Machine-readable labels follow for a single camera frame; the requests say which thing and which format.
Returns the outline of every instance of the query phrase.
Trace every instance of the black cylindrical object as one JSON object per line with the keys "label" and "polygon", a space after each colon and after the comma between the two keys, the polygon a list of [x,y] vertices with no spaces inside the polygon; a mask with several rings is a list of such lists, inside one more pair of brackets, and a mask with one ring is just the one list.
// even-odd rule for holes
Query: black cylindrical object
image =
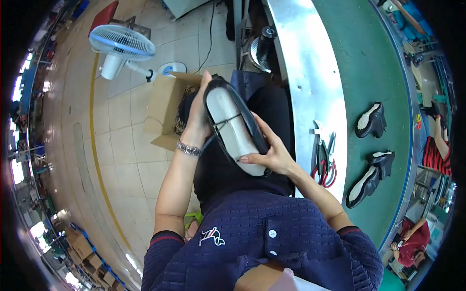
{"label": "black cylindrical object", "polygon": [[268,55],[274,48],[274,39],[277,37],[277,32],[270,26],[265,26],[257,43],[257,59],[261,61],[267,60]]}

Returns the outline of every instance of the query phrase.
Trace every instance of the red and black striped shirt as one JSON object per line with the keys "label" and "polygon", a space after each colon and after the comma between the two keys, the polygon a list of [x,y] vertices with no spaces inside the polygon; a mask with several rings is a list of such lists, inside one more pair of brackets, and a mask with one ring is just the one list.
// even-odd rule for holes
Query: red and black striped shirt
{"label": "red and black striped shirt", "polygon": [[448,151],[445,159],[443,159],[432,136],[429,136],[425,143],[422,165],[437,170],[445,175],[452,174],[452,170],[450,169],[450,151]]}

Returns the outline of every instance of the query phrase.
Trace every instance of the blue jeans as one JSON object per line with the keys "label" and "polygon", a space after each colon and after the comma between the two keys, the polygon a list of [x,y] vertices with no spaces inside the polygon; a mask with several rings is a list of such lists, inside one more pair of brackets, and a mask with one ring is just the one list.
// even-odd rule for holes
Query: blue jeans
{"label": "blue jeans", "polygon": [[424,159],[424,148],[427,143],[427,137],[431,135],[431,127],[429,125],[429,115],[423,110],[420,110],[421,114],[421,129],[419,130],[419,148],[417,153],[418,165],[422,166],[422,160]]}

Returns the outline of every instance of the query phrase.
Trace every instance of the dog logo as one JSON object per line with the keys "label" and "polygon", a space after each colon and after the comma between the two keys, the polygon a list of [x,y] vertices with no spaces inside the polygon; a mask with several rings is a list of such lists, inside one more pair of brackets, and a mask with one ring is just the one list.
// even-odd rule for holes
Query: dog logo
{"label": "dog logo", "polygon": [[223,245],[225,241],[220,237],[220,231],[217,230],[217,227],[214,226],[211,230],[201,232],[201,240],[199,241],[199,246],[201,242],[208,238],[213,238],[215,245]]}

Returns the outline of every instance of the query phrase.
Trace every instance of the shirt button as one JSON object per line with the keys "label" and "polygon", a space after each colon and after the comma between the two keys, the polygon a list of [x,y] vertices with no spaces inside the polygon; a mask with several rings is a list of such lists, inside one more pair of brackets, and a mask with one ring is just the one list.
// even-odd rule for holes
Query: shirt button
{"label": "shirt button", "polygon": [[275,230],[269,230],[268,236],[274,238],[277,236],[277,232]]}

